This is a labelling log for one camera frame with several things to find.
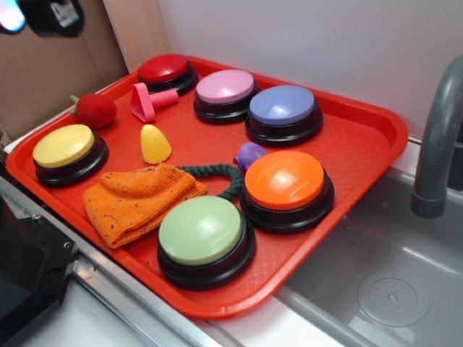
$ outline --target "red button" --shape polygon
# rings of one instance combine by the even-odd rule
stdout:
[[[159,83],[172,80],[188,69],[188,59],[181,54],[169,53],[145,62],[138,69],[138,77],[143,82]]]

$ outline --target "yellow button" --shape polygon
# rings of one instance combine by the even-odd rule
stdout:
[[[33,158],[43,168],[59,168],[80,159],[95,142],[83,124],[68,125],[47,134],[34,147]]]

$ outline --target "orange button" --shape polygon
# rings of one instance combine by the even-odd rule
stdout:
[[[270,210],[293,210],[311,203],[322,191],[325,174],[313,156],[280,150],[255,161],[245,186],[251,200]]]

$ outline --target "orange towel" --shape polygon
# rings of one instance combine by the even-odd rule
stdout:
[[[206,195],[208,188],[174,166],[160,163],[128,173],[108,172],[87,189],[88,219],[111,248],[155,230],[180,202]]]

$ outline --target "plastic tray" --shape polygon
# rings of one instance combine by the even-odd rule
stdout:
[[[189,57],[200,77],[230,67]],[[288,84],[254,74],[260,88]],[[65,218],[99,249],[138,278],[153,292],[181,313],[202,319],[218,319],[246,312],[273,295],[298,265],[328,235],[351,207],[402,153],[407,144],[407,128],[394,113],[337,95],[310,89],[324,113],[321,132],[312,140],[292,149],[315,156],[334,183],[333,210],[314,229],[290,236],[266,234],[256,230],[257,251],[251,266],[238,279],[209,291],[177,288],[165,279],[158,266],[157,231],[125,247],[111,250],[87,219],[82,193],[109,171],[126,172],[146,167],[140,149],[143,123],[129,107],[131,88],[137,82],[133,72],[107,88],[103,94],[117,105],[116,121],[98,135],[109,146],[105,166],[86,181],[65,188],[45,188],[35,177],[32,152],[35,144],[50,131],[76,123],[64,114],[22,141],[7,159],[7,170],[19,182]],[[180,97],[175,106],[156,112],[157,126],[173,148],[167,163],[172,165],[210,165],[233,163],[239,147],[248,142],[244,122],[212,125],[199,121],[193,111],[195,90]],[[278,148],[266,148],[269,152]],[[225,178],[201,179],[209,194],[229,186]]]

